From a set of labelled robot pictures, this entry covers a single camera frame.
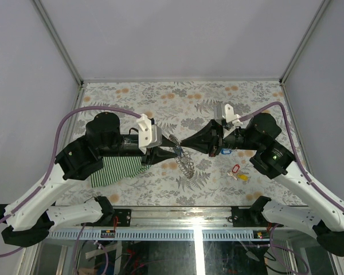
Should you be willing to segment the blue key tag single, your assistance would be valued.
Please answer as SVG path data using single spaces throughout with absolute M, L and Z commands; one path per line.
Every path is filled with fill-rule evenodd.
M 182 157 L 183 155 L 183 149 L 181 146 L 179 145 L 176 145 L 174 148 L 173 148 L 174 152 L 177 154 L 178 157 Z

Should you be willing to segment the blue key tag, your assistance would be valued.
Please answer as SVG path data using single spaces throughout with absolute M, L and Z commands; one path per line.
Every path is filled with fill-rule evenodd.
M 228 149 L 228 148 L 223 148 L 222 150 L 221 150 L 221 154 L 223 154 L 223 155 L 229 155 L 229 154 L 231 154 L 232 153 L 232 150 L 231 149 Z

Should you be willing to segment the metal ring disc with keyrings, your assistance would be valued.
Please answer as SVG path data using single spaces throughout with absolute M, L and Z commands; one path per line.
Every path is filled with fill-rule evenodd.
M 191 179 L 194 176 L 194 163 L 192 161 L 192 158 L 190 156 L 190 152 L 187 150 L 183 149 L 183 155 L 182 157 L 176 157 L 175 158 L 177 165 L 179 167 L 179 169 L 182 171 L 182 173 L 184 174 L 184 176 L 187 179 Z

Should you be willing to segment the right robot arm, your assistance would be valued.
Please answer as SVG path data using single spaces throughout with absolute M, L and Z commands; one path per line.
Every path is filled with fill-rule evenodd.
M 250 219 L 256 226 L 278 223 L 301 231 L 336 256 L 344 256 L 344 200 L 316 180 L 303 168 L 296 156 L 281 145 L 276 137 L 281 133 L 276 120 L 268 113 L 259 113 L 245 128 L 227 132 L 211 120 L 203 129 L 181 142 L 210 157 L 223 149 L 252 150 L 250 162 L 262 175 L 282 184 L 307 206 L 308 210 L 281 205 L 261 196 L 251 206 Z

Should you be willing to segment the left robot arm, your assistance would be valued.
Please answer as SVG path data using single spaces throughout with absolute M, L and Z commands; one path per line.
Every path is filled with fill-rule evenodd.
M 175 143 L 145 116 L 138 121 L 135 135 L 120 133 L 120 119 L 102 112 L 86 124 L 85 135 L 69 143 L 52 161 L 53 167 L 25 195 L 11 204 L 0 204 L 1 232 L 7 245 L 29 247 L 43 241 L 56 229 L 74 225 L 112 226 L 115 210 L 103 196 L 75 206 L 55 206 L 63 193 L 104 167 L 105 157 L 141 158 L 154 165 L 176 157 L 167 151 Z

